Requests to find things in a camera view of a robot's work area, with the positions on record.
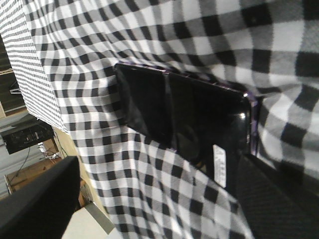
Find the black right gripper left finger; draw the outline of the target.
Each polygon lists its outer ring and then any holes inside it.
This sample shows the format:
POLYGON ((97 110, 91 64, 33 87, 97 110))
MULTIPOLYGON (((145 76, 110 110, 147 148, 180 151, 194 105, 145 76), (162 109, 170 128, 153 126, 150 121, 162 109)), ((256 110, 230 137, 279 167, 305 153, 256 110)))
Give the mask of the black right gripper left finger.
POLYGON ((77 207, 80 169, 68 156, 0 202, 2 239, 60 239, 77 207))

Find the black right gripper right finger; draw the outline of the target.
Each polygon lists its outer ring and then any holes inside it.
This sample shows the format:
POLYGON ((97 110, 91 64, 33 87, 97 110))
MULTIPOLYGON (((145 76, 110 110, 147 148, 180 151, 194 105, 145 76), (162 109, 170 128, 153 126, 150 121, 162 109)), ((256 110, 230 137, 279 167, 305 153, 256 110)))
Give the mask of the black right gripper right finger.
POLYGON ((236 191, 254 238, 319 237, 318 196, 256 156, 241 156, 236 191))

